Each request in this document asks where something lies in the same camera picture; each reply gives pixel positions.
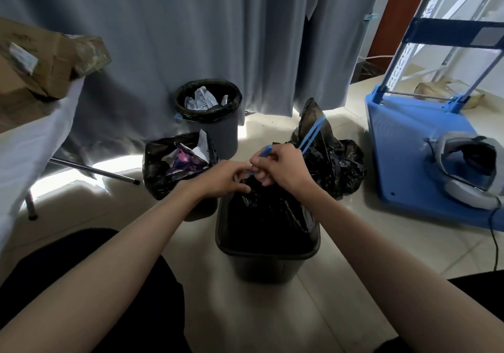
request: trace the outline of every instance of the floor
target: floor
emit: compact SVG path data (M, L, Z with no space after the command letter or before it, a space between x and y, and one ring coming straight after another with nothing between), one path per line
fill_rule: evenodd
M363 102L380 80L351 85L346 106L326 112L335 136L356 140L366 152L368 176L360 190L342 203L446 278L490 270L495 248L488 231L432 223L382 208L375 194ZM398 89L412 90L415 84L406 81ZM479 132L498 137L504 134L498 129L501 110L498 100L488 100L466 115ZM296 113L292 118L247 116L242 129L246 137L239 141L234 159L248 159L271 141L288 140L298 121ZM141 179L141 160L136 161L137 167L124 174ZM107 178L103 183L106 191L80 182L41 197L35 222L29 222L22 210L0 258L0 282L23 256L40 246L79 229L122 229L155 203L143 187ZM318 254L306 261L292 282L254 285L238 280L217 248L215 221L213 215L182 224L163 252L185 289L186 337L195 353L371 352L396 336L324 231Z

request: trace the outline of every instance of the white tablecloth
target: white tablecloth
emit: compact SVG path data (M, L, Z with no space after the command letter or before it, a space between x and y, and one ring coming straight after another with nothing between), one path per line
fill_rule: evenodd
M70 132L83 84L75 80L49 116L0 134L0 251L28 190Z

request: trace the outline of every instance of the person's left hand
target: person's left hand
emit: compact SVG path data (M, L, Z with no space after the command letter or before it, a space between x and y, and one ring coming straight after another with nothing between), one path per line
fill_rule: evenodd
M250 187L235 182L235 176L240 178L244 171L250 170L250 167L248 162L220 161L187 183L192 184L194 190L198 190L205 198L217 198L235 191L249 193Z

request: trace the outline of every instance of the gray curtain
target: gray curtain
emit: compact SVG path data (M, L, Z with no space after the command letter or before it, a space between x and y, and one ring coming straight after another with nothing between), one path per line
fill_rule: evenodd
M86 78L60 151L93 163L188 130L169 97L195 79L235 83L242 111L344 105L374 1L319 0L310 21L306 0L0 0L0 15L103 37L113 62Z

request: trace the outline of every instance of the black pants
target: black pants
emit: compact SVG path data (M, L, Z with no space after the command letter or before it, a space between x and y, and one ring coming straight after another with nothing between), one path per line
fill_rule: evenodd
M23 258L0 287L0 328L115 234L112 229L84 229ZM159 257L126 312L93 351L191 352L184 317L182 285Z
M480 305L504 321L504 303L501 301L504 285L504 270L485 272L448 280L461 291L475 299ZM401 337L383 343L375 353L413 352Z

